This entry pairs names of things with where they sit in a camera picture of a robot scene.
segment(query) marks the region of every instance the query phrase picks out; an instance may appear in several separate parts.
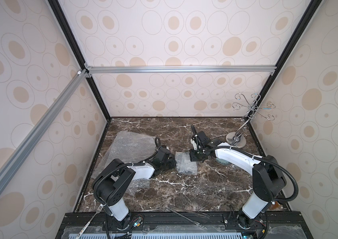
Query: ventilation grille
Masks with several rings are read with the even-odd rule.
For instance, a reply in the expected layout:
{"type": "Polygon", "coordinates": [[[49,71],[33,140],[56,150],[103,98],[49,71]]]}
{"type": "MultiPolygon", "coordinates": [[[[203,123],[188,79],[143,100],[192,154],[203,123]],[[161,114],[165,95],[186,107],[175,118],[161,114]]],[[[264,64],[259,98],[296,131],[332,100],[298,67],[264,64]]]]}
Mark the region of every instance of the ventilation grille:
{"type": "MultiPolygon", "coordinates": [[[[69,234],[69,239],[75,239],[77,234],[69,234]]],[[[105,233],[83,234],[80,239],[106,239],[105,233]]],[[[205,232],[205,233],[132,233],[131,239],[242,239],[240,232],[205,232]]]]}

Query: beige circle pattern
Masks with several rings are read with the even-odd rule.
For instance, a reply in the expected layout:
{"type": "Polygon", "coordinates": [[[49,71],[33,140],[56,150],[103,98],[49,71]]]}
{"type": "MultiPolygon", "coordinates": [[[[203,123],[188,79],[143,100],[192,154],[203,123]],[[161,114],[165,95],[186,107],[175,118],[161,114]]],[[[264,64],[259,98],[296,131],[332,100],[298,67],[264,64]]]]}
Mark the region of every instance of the beige circle pattern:
{"type": "MultiPolygon", "coordinates": [[[[85,6],[77,1],[72,2],[85,6]]],[[[58,29],[53,13],[42,1],[31,0],[25,3],[19,0],[0,0],[0,114],[7,112],[5,123],[0,123],[0,167],[6,163],[79,69],[63,33],[58,29]]],[[[85,81],[82,83],[84,91],[80,85],[76,92],[80,98],[79,110],[86,109],[85,99],[90,92],[85,81]]],[[[101,112],[94,101],[90,104],[93,110],[101,112]]],[[[72,101],[63,109],[67,113],[63,115],[61,112],[56,117],[30,153],[27,163],[24,164],[26,167],[17,171],[17,176],[1,194],[0,238],[4,234],[8,238],[28,238],[31,235],[34,238],[45,238],[42,235],[56,231],[56,225],[62,220],[61,216],[71,212],[71,208],[67,207],[70,204],[67,199],[57,199],[61,195],[59,185],[64,183],[63,175],[67,165],[74,163],[73,156],[61,154],[62,138],[56,137],[56,131],[59,131],[59,136],[67,137],[72,133],[72,124],[81,121],[80,111],[75,112],[71,108],[76,110],[72,101]],[[7,227],[11,228],[11,232],[5,229],[7,227]]],[[[96,118],[94,114],[87,117],[88,120],[96,118]]],[[[104,123],[103,116],[98,114],[95,121],[97,134],[100,134],[104,123]]],[[[75,149],[82,147],[87,160],[77,167],[77,174],[86,171],[87,162],[90,161],[97,143],[95,135],[89,135],[83,130],[83,135],[75,142],[75,149]]],[[[67,198],[71,195],[75,202],[76,184],[72,185],[68,186],[68,191],[65,190],[66,194],[63,196],[67,198]]]]}
{"type": "MultiPolygon", "coordinates": [[[[294,7],[292,12],[303,1],[259,4],[264,8],[282,4],[294,7]]],[[[299,17],[291,30],[300,20],[300,15],[293,16],[299,17]]],[[[300,177],[300,200],[290,202],[291,206],[305,212],[314,238],[338,238],[338,1],[327,1],[316,13],[266,97],[282,110],[282,121],[274,124],[270,135],[263,132],[268,130],[264,120],[252,123],[257,124],[255,131],[266,154],[281,158],[280,165],[300,177]],[[289,111],[286,105],[292,106],[289,111]],[[273,133],[284,137],[279,147],[271,144],[273,133]]],[[[291,193],[288,187],[286,196],[291,193]]]]}

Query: metal tongs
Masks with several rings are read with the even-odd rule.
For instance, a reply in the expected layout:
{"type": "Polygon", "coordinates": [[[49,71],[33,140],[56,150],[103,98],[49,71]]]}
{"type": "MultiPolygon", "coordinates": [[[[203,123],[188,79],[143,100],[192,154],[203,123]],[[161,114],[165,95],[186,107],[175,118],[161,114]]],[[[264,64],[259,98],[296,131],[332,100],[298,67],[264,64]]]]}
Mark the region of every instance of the metal tongs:
{"type": "Polygon", "coordinates": [[[202,229],[207,229],[205,226],[202,226],[201,223],[199,223],[199,222],[197,222],[197,221],[194,221],[194,220],[191,220],[190,218],[185,217],[184,215],[182,215],[182,214],[180,214],[180,213],[174,211],[174,210],[171,209],[171,208],[175,208],[175,209],[180,210],[180,211],[190,212],[190,213],[194,213],[194,214],[198,214],[198,215],[202,215],[202,216],[205,216],[205,215],[207,215],[207,214],[203,215],[204,213],[196,213],[196,212],[188,211],[188,210],[185,210],[185,209],[182,209],[182,208],[176,208],[176,207],[169,206],[169,205],[166,206],[166,209],[169,210],[169,211],[171,211],[172,213],[175,213],[175,214],[177,214],[177,215],[179,215],[179,216],[185,218],[185,219],[188,220],[189,222],[191,222],[191,223],[197,225],[198,227],[200,227],[200,228],[202,228],[202,229]]]}

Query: cable tie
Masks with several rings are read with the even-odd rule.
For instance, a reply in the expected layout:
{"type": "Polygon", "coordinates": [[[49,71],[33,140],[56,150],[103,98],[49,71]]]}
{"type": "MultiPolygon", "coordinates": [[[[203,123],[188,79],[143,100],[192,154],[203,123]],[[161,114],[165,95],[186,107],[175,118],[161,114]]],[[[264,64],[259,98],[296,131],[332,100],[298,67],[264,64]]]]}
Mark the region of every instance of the cable tie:
{"type": "Polygon", "coordinates": [[[260,156],[260,155],[253,155],[253,156],[251,157],[251,159],[254,160],[254,157],[263,158],[263,157],[260,156]]]}

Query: ceiling bar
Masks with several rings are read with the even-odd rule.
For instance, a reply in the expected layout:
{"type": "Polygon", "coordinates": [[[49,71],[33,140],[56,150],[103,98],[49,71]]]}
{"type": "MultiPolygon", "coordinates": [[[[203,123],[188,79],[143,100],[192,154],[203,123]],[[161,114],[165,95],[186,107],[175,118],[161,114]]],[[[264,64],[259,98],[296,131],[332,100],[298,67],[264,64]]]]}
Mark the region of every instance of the ceiling bar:
{"type": "Polygon", "coordinates": [[[87,67],[90,74],[97,73],[180,73],[180,72],[274,72],[275,65],[232,66],[149,66],[149,67],[87,67]]]}

